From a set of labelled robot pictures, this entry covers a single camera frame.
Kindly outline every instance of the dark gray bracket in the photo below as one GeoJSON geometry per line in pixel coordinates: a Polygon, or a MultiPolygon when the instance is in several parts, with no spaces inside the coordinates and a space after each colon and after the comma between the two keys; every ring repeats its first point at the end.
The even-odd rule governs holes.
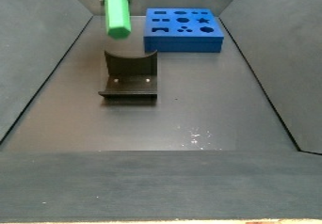
{"type": "Polygon", "coordinates": [[[105,52],[109,81],[103,97],[158,97],[158,51],[143,57],[123,57],[105,52]]]}

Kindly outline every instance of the star-shaped hole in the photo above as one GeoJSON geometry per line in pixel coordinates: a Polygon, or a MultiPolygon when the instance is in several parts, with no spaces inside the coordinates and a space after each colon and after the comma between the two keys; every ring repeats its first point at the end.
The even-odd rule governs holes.
{"type": "Polygon", "coordinates": [[[201,19],[198,20],[198,22],[200,22],[200,24],[209,24],[209,20],[205,19],[205,18],[201,18],[201,19]]]}

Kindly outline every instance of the shape sorter hole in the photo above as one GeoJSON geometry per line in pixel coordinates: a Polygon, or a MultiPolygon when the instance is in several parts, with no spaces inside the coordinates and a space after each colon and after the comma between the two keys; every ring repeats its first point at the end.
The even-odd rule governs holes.
{"type": "Polygon", "coordinates": [[[205,27],[201,28],[201,30],[206,33],[210,33],[210,32],[214,31],[214,28],[205,26],[205,27]]]}
{"type": "Polygon", "coordinates": [[[197,20],[200,22],[200,24],[209,24],[209,21],[208,19],[205,18],[201,18],[200,20],[197,20]]]}
{"type": "Polygon", "coordinates": [[[185,12],[184,10],[178,10],[178,11],[176,11],[176,14],[178,14],[178,15],[185,15],[186,12],[185,12]]]}
{"type": "Polygon", "coordinates": [[[168,27],[154,27],[153,32],[157,32],[157,31],[169,32],[169,28],[168,27]]]}
{"type": "Polygon", "coordinates": [[[188,18],[178,18],[177,20],[180,23],[188,23],[190,20],[188,18]]]}
{"type": "Polygon", "coordinates": [[[164,14],[166,14],[166,11],[158,10],[158,11],[155,11],[155,14],[164,15],[164,14]]]}

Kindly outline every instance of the blue shape sorter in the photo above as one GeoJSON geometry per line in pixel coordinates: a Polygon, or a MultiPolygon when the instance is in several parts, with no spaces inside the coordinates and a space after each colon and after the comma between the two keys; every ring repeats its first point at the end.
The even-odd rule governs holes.
{"type": "Polygon", "coordinates": [[[150,8],[145,51],[221,53],[225,34],[208,8],[150,8]]]}

